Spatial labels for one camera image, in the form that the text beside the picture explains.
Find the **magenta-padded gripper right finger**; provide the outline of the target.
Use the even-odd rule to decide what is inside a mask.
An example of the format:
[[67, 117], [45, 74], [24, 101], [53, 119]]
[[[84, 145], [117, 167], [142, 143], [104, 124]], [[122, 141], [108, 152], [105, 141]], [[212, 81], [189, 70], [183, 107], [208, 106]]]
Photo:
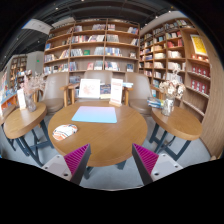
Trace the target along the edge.
[[156, 154], [135, 143], [132, 144], [132, 155], [144, 185], [182, 169], [182, 166], [167, 154]]

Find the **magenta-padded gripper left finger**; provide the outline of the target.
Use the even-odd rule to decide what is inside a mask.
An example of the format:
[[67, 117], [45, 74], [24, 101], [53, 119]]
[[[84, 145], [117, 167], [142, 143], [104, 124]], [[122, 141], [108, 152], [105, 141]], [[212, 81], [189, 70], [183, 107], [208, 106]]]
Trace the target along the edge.
[[91, 147], [89, 144], [86, 144], [65, 156], [54, 156], [42, 169], [79, 185], [90, 155]]

